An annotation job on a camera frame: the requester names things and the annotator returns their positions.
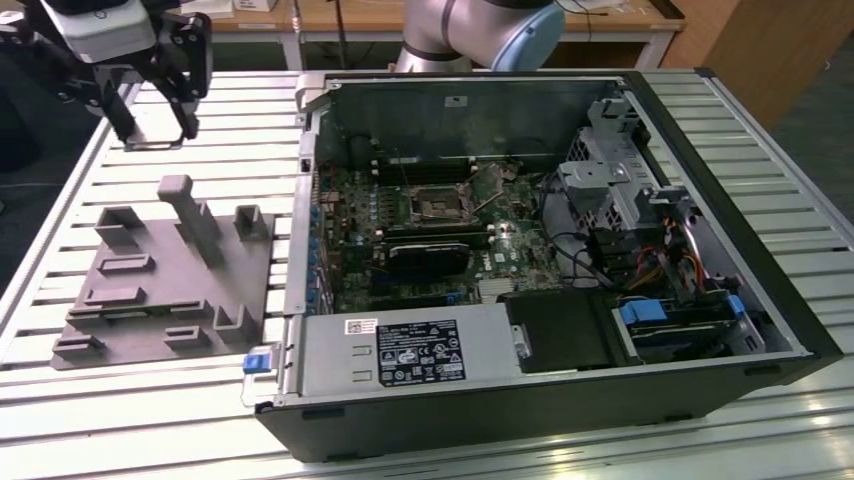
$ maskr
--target motherboard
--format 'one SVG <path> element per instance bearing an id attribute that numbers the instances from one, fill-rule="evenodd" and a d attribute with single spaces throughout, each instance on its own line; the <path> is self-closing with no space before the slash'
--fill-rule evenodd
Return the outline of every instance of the motherboard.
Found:
<path id="1" fill-rule="evenodd" d="M 536 213 L 544 174 L 511 158 L 420 167 L 321 169 L 336 313 L 491 303 L 561 284 Z"/>

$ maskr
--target barcode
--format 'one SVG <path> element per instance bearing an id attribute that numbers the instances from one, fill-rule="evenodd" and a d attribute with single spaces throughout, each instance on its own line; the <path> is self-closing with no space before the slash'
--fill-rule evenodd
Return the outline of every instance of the barcode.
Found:
<path id="1" fill-rule="evenodd" d="M 344 334 L 360 335 L 363 333 L 376 332 L 376 319 L 375 318 L 356 318 L 344 322 Z"/>
<path id="2" fill-rule="evenodd" d="M 461 363 L 447 363 L 441 365 L 443 372 L 459 372 L 463 369 Z"/>

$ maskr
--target circuit board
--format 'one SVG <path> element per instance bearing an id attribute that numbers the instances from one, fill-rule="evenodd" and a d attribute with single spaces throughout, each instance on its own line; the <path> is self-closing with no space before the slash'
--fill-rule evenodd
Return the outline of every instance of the circuit board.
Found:
<path id="1" fill-rule="evenodd" d="M 512 290 L 560 286 L 560 271 L 533 215 L 541 174 L 517 174 L 517 165 L 508 161 L 476 166 L 465 182 L 443 185 L 380 186 L 364 171 L 324 171 L 320 196 L 336 313 L 393 308 L 399 299 L 412 305 L 401 308 L 417 308 L 417 299 L 445 305 L 483 303 L 477 284 L 491 279 L 507 279 Z M 429 282 L 384 281 L 388 272 L 372 266 L 373 247 L 383 242 L 379 232 L 419 223 L 481 225 L 491 232 L 489 243 L 471 250 L 459 275 Z"/>

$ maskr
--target white label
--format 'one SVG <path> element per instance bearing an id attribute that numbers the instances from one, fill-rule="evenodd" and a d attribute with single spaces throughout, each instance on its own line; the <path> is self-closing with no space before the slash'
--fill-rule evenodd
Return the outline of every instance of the white label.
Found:
<path id="1" fill-rule="evenodd" d="M 238 23 L 237 28 L 245 28 L 252 30 L 274 30 L 274 23 Z"/>
<path id="2" fill-rule="evenodd" d="M 344 322 L 344 335 L 376 333 L 375 318 L 352 318 Z"/>

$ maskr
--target aluminum extrusion table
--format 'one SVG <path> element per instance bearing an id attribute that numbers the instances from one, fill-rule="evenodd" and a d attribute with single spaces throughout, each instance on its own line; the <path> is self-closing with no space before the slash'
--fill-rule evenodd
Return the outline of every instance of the aluminum extrusion table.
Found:
<path id="1" fill-rule="evenodd" d="M 241 356 L 57 372 L 46 366 L 100 237 L 106 205 L 168 218 L 160 176 L 188 174 L 213 214 L 276 214 L 264 340 L 281 336 L 296 173 L 296 73 L 221 73 L 198 138 L 125 153 L 101 122 L 0 301 L 0 477 L 771 478 L 854 468 L 854 357 L 749 394 L 705 418 L 392 455 L 293 460 L 240 400 Z M 644 72 L 779 264 L 846 353 L 854 352 L 854 231 L 715 79 Z M 149 85 L 137 115 L 170 115 Z M 664 171 L 675 172 L 663 162 Z M 268 378 L 260 388 L 274 386 Z"/>

